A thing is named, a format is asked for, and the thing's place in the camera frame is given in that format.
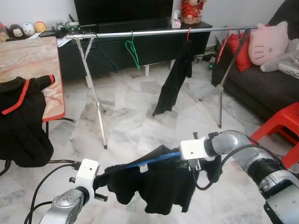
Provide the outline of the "small green white cup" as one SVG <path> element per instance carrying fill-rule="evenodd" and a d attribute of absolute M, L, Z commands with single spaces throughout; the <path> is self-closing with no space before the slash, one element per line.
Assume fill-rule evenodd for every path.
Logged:
<path fill-rule="evenodd" d="M 81 27 L 78 21 L 66 22 L 65 27 L 69 34 L 79 34 L 79 32 L 81 32 Z"/>

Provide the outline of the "metal clothes rack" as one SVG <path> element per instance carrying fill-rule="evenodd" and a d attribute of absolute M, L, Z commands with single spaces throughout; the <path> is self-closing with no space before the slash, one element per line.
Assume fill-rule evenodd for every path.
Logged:
<path fill-rule="evenodd" d="M 97 113 L 98 113 L 98 118 L 99 118 L 99 126 L 100 126 L 100 130 L 102 133 L 102 140 L 103 140 L 103 147 L 106 149 L 107 148 L 107 138 L 106 138 L 106 134 L 105 134 L 105 129 L 103 126 L 103 117 L 102 117 L 102 113 L 103 113 L 103 108 L 102 105 L 99 102 L 98 96 L 96 94 L 96 91 L 94 89 L 94 84 L 93 84 L 93 79 L 91 77 L 91 73 L 89 71 L 88 68 L 88 64 L 87 64 L 87 56 L 88 53 L 91 49 L 91 44 L 93 43 L 94 39 L 99 39 L 99 38 L 119 38 L 119 37 L 131 37 L 134 38 L 136 36 L 152 36 L 152 35 L 172 35 L 172 34 L 182 34 L 182 33 L 199 33 L 199 32 L 211 32 L 211 31 L 225 31 L 225 30 L 237 30 L 239 33 L 241 32 L 241 30 L 244 31 L 244 35 L 242 36 L 241 40 L 240 40 L 240 45 L 237 49 L 237 51 L 235 52 L 235 55 L 233 56 L 233 59 L 231 60 L 227 71 L 225 73 L 225 75 L 222 78 L 222 81 L 220 82 L 220 84 L 218 84 L 216 86 L 216 89 L 219 92 L 219 107 L 220 107 L 220 111 L 219 111 L 219 120 L 218 120 L 218 128 L 222 128 L 222 111 L 223 111 L 223 103 L 222 103 L 222 99 L 223 99 L 223 92 L 224 92 L 224 83 L 227 80 L 228 74 L 230 72 L 230 69 L 233 66 L 233 62 L 235 61 L 235 59 L 238 57 L 238 55 L 240 54 L 242 47 L 244 46 L 246 39 L 248 38 L 248 36 L 250 35 L 250 31 L 258 28 L 258 26 L 253 25 L 253 26 L 247 26 L 247 27 L 221 27 L 221 28 L 188 28 L 187 30 L 183 30 L 183 29 L 172 29 L 172 30 L 157 30 L 157 31 L 141 31 L 141 32 L 120 32 L 120 33 L 104 33 L 104 34 L 75 34 L 75 35 L 66 35 L 65 38 L 66 39 L 75 39 L 75 43 L 78 47 L 79 50 L 79 54 L 80 54 L 80 58 L 82 60 L 82 64 L 84 66 L 84 70 L 86 72 L 86 81 L 87 81 L 87 86 L 88 88 L 92 89 L 92 93 L 94 96 L 94 100 L 96 102 L 96 109 L 97 109 Z"/>

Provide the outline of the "round white blue toy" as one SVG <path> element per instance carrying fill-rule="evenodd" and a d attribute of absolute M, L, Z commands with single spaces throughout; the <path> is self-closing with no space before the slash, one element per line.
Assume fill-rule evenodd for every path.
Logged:
<path fill-rule="evenodd" d="M 22 25 L 23 32 L 25 36 L 31 37 L 36 34 L 36 28 L 33 23 L 26 22 Z"/>

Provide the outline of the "pink cat face pillow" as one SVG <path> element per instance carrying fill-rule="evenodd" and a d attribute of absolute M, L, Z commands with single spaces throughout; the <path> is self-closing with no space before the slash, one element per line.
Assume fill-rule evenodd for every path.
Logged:
<path fill-rule="evenodd" d="M 249 58 L 254 65 L 261 65 L 283 53 L 288 47 L 288 22 L 282 21 L 275 26 L 257 24 L 250 33 Z"/>

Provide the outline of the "red plastic stool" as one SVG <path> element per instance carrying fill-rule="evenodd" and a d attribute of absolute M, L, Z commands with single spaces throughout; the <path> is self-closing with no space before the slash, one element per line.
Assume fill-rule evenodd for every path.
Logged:
<path fill-rule="evenodd" d="M 294 164 L 299 162 L 299 139 L 298 137 L 292 137 L 288 135 L 283 128 L 287 128 L 297 136 L 299 135 L 299 103 L 293 103 L 290 106 L 284 107 L 278 111 L 273 117 L 262 125 L 251 137 L 258 141 L 262 137 L 272 135 L 273 133 L 280 133 L 291 141 L 294 146 L 282 158 L 282 162 L 286 168 L 292 167 Z"/>

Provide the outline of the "white pink tissue box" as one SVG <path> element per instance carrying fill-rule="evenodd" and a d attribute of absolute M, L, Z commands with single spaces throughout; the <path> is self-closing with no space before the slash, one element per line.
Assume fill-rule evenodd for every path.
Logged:
<path fill-rule="evenodd" d="M 181 15 L 181 11 L 179 9 L 175 9 L 175 11 L 171 13 L 171 19 L 170 19 L 171 28 L 181 28 L 181 21 L 179 19 L 180 15 Z"/>

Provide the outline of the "black garment with green logo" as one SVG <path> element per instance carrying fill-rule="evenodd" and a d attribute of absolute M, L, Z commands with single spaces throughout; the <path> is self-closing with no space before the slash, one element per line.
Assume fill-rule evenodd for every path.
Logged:
<path fill-rule="evenodd" d="M 124 169 L 172 152 L 179 152 L 179 149 L 160 145 L 135 161 L 107 167 L 102 174 L 110 175 L 107 189 L 116 195 L 121 204 L 128 204 L 139 192 L 147 203 L 146 213 L 168 215 L 173 205 L 179 205 L 182 212 L 187 212 L 199 172 L 190 171 L 188 163 L 180 156 Z"/>

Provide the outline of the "black flat television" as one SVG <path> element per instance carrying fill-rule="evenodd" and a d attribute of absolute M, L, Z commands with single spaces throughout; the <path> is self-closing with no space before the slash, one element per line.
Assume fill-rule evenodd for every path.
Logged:
<path fill-rule="evenodd" d="M 173 0 L 73 0 L 80 24 L 166 18 Z"/>

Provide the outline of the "black television console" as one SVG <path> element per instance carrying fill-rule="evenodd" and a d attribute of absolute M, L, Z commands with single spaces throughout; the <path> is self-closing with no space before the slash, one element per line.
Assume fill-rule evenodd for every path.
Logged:
<path fill-rule="evenodd" d="M 192 50 L 195 55 L 205 52 L 210 36 L 211 33 L 209 32 L 190 33 L 189 39 L 192 42 Z M 97 44 L 107 54 L 107 57 L 116 63 L 120 70 L 135 68 L 135 63 L 124 45 L 124 42 L 130 38 L 129 36 L 94 39 L 92 46 Z M 184 40 L 186 40 L 186 33 L 136 36 L 134 42 L 140 65 L 174 60 L 177 58 Z M 86 72 L 74 40 L 70 40 L 62 47 L 58 47 L 58 61 L 60 62 L 61 75 L 64 79 L 85 77 Z M 111 72 L 102 64 L 93 60 L 89 54 L 87 64 L 92 75 L 102 75 L 103 73 Z"/>

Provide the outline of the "green plastic hanger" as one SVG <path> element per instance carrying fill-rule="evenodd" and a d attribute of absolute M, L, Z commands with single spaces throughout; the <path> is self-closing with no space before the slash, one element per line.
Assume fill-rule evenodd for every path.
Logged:
<path fill-rule="evenodd" d="M 131 32 L 131 38 L 129 40 L 126 40 L 124 42 L 124 45 L 125 45 L 125 48 L 127 49 L 127 51 L 129 52 L 129 54 L 131 55 L 137 70 L 141 70 L 141 66 L 140 66 L 140 63 L 139 63 L 139 57 L 137 55 L 137 51 L 136 51 L 136 47 L 135 47 L 134 38 L 135 38 L 135 36 L 133 34 L 133 31 L 132 31 Z"/>

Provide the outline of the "plain black shirt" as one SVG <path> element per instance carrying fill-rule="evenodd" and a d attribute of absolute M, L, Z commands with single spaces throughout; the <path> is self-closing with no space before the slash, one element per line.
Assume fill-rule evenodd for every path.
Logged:
<path fill-rule="evenodd" d="M 160 96 L 152 113 L 152 116 L 171 111 L 175 106 L 178 94 L 187 77 L 192 77 L 192 42 L 186 40 L 182 43 L 182 49 L 170 70 L 170 73 L 162 86 Z"/>

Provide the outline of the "red plastic hanger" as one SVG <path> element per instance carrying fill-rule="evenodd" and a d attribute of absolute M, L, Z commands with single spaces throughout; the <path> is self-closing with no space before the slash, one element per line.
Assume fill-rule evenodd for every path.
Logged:
<path fill-rule="evenodd" d="M 220 47 L 218 56 L 217 56 L 217 58 L 216 58 L 216 64 L 218 64 L 218 62 L 220 61 L 222 52 L 224 51 L 224 48 L 226 47 L 227 39 L 228 39 L 228 37 L 229 37 L 229 35 L 230 35 L 230 30 L 231 30 L 231 27 L 228 28 L 226 34 L 223 36 L 222 43 L 221 43 L 221 47 Z"/>

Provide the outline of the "dark grey sofa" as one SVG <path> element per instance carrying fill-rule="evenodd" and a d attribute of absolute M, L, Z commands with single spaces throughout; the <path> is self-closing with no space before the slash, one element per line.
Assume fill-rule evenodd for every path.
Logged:
<path fill-rule="evenodd" d="M 288 39 L 299 37 L 299 0 L 285 0 L 267 26 L 288 22 Z M 299 100 L 299 80 L 279 70 L 262 72 L 260 65 L 239 72 L 236 63 L 224 83 L 224 91 L 245 103 L 264 119 Z"/>

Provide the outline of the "black garment with red trim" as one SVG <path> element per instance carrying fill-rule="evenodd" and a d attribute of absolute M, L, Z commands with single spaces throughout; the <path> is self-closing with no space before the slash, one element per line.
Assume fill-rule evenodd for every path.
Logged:
<path fill-rule="evenodd" d="M 42 128 L 46 108 L 43 90 L 55 83 L 53 75 L 0 83 L 0 160 L 20 167 L 42 167 L 54 148 Z"/>

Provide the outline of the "grey totoro plush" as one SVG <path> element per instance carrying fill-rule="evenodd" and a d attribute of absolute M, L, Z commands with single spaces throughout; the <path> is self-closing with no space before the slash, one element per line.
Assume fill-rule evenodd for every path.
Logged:
<path fill-rule="evenodd" d="M 291 77 L 299 79 L 299 39 L 293 39 L 289 42 L 286 53 L 261 64 L 262 72 L 273 72 L 279 70 Z"/>

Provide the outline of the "blue plastic hanger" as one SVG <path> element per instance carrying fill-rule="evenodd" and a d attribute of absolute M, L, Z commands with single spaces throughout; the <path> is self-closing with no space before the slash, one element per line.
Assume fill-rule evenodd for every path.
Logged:
<path fill-rule="evenodd" d="M 128 169 L 128 168 L 132 168 L 132 167 L 136 167 L 136 166 L 142 166 L 143 164 L 148 164 L 148 163 L 152 163 L 152 162 L 156 162 L 156 161 L 161 161 L 161 160 L 166 160 L 169 159 L 171 157 L 175 157 L 175 156 L 181 156 L 181 152 L 172 152 L 170 154 L 164 154 L 161 156 L 158 156 L 157 158 L 151 159 L 151 160 L 147 160 L 147 161 L 142 161 L 139 163 L 134 163 L 130 166 L 124 167 L 124 169 Z"/>

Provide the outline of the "round black white plush toy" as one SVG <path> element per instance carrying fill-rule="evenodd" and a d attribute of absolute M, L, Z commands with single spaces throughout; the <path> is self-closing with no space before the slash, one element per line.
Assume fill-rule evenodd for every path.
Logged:
<path fill-rule="evenodd" d="M 23 39 L 26 38 L 22 27 L 19 24 L 11 24 L 8 28 L 8 33 L 11 38 Z"/>

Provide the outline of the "round orange toy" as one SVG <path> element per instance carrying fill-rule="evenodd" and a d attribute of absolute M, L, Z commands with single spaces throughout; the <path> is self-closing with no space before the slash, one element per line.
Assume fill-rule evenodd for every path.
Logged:
<path fill-rule="evenodd" d="M 46 30 L 48 30 L 47 25 L 42 21 L 37 21 L 34 23 L 34 30 L 36 33 L 42 33 Z"/>

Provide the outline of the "red buddha statue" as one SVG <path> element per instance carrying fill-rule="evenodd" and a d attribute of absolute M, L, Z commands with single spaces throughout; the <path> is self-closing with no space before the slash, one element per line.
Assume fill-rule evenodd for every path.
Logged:
<path fill-rule="evenodd" d="M 201 23 L 201 11 L 208 0 L 181 0 L 181 23 Z"/>

